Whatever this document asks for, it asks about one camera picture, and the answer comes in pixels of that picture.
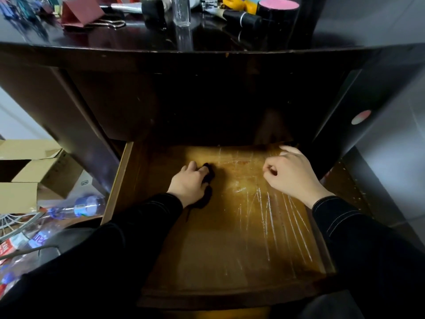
person's left hand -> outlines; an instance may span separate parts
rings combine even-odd
[[[183,208],[194,204],[204,196],[208,183],[202,183],[204,177],[209,173],[207,167],[198,166],[195,161],[191,161],[188,166],[183,166],[182,170],[171,179],[167,193],[176,196],[183,205]]]

open drawer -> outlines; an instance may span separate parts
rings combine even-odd
[[[272,144],[175,146],[155,152],[141,142],[126,144],[103,223],[166,192],[172,176],[191,160],[212,163],[216,174],[209,204],[184,210],[168,234],[139,306],[254,307],[332,289],[334,270],[324,265],[323,241],[314,234],[305,206],[263,178],[265,158],[278,153]]]

cardboard box flap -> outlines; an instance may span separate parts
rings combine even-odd
[[[31,160],[13,178],[12,182],[41,182],[57,159]]]
[[[0,142],[0,160],[54,158],[61,149],[54,140],[3,140]]]
[[[26,214],[37,210],[36,182],[0,182],[0,214]]]

hand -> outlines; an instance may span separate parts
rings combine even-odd
[[[317,180],[310,162],[300,150],[279,146],[279,156],[266,159],[263,166],[264,178],[275,189],[302,201],[308,208],[321,198],[334,196]]]
[[[170,183],[167,193],[176,196],[182,202],[183,208],[194,204],[204,196],[208,183],[202,183],[204,177],[209,173],[207,167],[201,167],[198,171],[195,161],[191,161],[188,166],[183,166]]]

black sleeve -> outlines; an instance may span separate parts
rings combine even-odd
[[[421,306],[425,254],[336,196],[319,200],[313,217],[341,279],[366,318],[405,316]]]
[[[80,245],[23,275],[0,301],[1,317],[15,316],[22,306],[40,309],[43,302],[70,311],[134,306],[182,210],[178,198],[163,193],[118,214]]]

